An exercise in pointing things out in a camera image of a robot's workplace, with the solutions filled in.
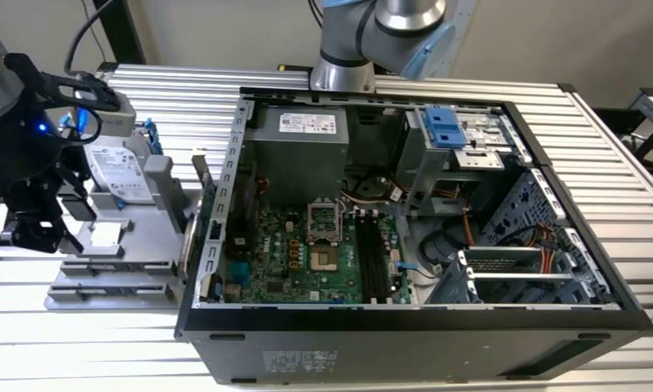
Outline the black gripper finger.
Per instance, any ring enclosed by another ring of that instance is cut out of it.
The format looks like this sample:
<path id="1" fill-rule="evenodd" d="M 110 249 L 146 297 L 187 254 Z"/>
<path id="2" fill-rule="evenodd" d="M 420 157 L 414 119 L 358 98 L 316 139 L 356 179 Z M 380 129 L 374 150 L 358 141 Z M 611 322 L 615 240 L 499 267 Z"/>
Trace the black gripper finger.
<path id="1" fill-rule="evenodd" d="M 63 179 L 58 196 L 62 198 L 63 205 L 68 209 L 71 216 L 78 221 L 95 221 L 98 213 L 88 202 L 88 192 L 84 181 L 87 174 L 82 174 L 66 163 L 58 163 L 58 174 Z"/>
<path id="2" fill-rule="evenodd" d="M 82 243 L 72 235 L 58 202 L 59 177 L 39 175 L 14 184 L 8 208 L 16 218 L 12 244 L 40 252 L 82 252 Z"/>

